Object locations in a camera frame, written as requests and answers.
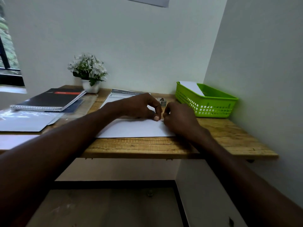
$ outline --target red label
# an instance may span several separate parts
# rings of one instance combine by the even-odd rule
[[[55,92],[55,94],[79,95],[81,92]]]

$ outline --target black window frame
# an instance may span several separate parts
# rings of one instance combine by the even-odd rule
[[[9,64],[9,59],[6,56],[6,52],[2,43],[2,39],[0,36],[0,57],[2,59],[4,68],[0,67],[1,70],[8,71],[20,71],[20,69],[11,68]],[[4,85],[13,85],[13,86],[24,86],[23,78],[20,75],[10,75],[10,74],[2,74],[0,73],[0,84]]]

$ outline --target white flower pot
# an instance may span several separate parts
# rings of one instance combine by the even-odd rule
[[[97,81],[93,86],[90,85],[89,80],[81,80],[83,89],[87,93],[98,93],[100,89],[100,81]]]

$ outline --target window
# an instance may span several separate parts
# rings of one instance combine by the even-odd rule
[[[0,84],[24,86],[12,38],[0,3]]]

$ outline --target right arm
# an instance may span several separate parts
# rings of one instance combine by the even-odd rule
[[[163,117],[171,131],[204,154],[249,227],[303,226],[303,210],[218,144],[187,104],[169,103]]]

